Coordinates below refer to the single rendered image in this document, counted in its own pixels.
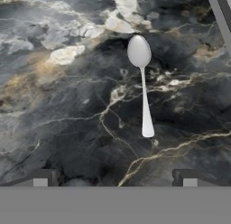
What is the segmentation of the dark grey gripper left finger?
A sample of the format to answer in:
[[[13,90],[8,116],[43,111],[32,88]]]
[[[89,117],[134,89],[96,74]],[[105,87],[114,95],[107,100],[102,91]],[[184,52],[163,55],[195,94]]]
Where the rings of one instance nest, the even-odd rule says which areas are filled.
[[[30,173],[28,176],[8,182],[7,186],[21,187],[57,187],[59,185],[60,173],[55,169],[40,169]]]

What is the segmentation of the silver spoon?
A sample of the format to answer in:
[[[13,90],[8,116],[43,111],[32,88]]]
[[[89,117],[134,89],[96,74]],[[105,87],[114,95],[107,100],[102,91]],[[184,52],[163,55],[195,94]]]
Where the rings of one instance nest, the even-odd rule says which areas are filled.
[[[140,69],[142,87],[143,87],[143,137],[154,137],[154,127],[152,116],[148,104],[147,88],[145,81],[145,67],[150,63],[152,58],[151,48],[142,35],[135,35],[128,43],[127,56],[129,61]]]

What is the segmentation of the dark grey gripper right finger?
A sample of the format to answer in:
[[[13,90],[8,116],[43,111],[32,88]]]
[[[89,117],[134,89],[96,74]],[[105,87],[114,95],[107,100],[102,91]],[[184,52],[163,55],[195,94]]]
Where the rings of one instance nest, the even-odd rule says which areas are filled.
[[[203,177],[192,169],[174,169],[172,171],[172,178],[172,185],[175,187],[221,186],[220,182]]]

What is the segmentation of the grey metal stand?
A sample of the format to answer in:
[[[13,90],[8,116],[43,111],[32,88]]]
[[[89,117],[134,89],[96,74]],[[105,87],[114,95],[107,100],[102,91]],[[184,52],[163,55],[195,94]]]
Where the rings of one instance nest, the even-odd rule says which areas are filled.
[[[231,0],[208,0],[231,57]]]

